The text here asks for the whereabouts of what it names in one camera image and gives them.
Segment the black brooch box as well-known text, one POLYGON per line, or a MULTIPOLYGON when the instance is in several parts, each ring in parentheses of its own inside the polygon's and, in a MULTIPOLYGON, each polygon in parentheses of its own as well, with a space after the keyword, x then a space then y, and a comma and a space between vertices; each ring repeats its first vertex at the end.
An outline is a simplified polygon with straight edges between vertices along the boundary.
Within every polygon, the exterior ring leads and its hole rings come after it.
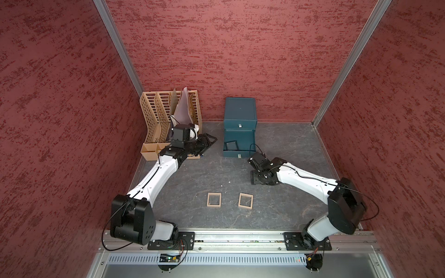
POLYGON ((254 170, 250 172, 251 185, 267 185, 267 179, 263 174, 255 172, 254 170))

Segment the black brooch box diamond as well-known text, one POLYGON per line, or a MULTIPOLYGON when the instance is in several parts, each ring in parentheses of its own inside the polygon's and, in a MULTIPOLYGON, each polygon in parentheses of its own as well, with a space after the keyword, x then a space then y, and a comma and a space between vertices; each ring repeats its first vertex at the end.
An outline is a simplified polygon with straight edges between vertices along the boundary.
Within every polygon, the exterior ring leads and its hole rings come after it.
POLYGON ((224 151, 238 151, 238 142, 236 140, 226 141, 224 143, 224 151))

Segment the teal top drawer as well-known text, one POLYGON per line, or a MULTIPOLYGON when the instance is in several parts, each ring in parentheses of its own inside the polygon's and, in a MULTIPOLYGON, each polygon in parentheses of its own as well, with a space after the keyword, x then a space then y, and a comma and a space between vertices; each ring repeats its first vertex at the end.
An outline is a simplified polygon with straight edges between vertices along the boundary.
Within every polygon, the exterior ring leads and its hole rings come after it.
POLYGON ((224 128, 227 130, 256 130, 257 120, 225 119, 224 128))

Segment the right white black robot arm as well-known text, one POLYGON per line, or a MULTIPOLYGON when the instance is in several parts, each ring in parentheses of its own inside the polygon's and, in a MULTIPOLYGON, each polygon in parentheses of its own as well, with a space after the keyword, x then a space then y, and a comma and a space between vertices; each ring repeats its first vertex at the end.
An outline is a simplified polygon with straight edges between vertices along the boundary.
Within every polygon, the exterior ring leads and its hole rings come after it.
POLYGON ((259 153, 249 158, 248 163, 253 167, 253 185, 291 185, 327 205, 327 213, 310 221, 297 236, 297 241, 307 250, 315 249, 331 235, 354 234, 366 213, 362 194, 346 178, 338 181, 321 177, 281 158, 270 161, 259 153))

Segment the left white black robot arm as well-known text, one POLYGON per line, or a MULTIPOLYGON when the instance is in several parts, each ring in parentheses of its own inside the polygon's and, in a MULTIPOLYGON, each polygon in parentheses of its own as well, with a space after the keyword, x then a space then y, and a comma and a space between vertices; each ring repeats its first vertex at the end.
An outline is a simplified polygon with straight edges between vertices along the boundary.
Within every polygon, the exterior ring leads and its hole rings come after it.
POLYGON ((177 247, 177 225, 158 221, 153 212, 156 197, 168 179, 190 156, 201 156, 217 138, 207 133, 190 142, 173 142, 160 151, 158 160, 148 174, 126 195, 117 195, 111 204, 111 217, 105 224, 113 238, 128 244, 147 245, 160 241, 177 247))

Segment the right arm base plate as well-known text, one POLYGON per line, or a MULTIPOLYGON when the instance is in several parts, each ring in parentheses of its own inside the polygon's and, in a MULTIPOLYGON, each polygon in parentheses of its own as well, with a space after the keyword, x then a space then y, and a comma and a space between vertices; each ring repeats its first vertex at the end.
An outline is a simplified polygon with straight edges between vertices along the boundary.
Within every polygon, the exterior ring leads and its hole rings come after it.
POLYGON ((328 237, 319 242, 307 233, 284 232, 283 238, 287 251, 332 251, 328 237))

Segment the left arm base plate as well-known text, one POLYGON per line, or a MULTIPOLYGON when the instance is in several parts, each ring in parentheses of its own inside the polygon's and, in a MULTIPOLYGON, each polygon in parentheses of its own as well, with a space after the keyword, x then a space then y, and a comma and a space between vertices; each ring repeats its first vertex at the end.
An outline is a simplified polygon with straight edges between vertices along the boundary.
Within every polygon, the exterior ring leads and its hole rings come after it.
POLYGON ((195 244, 195 232, 179 232, 175 240, 161 241, 156 240, 149 242, 148 250, 162 250, 162 251, 182 251, 193 250, 195 244))

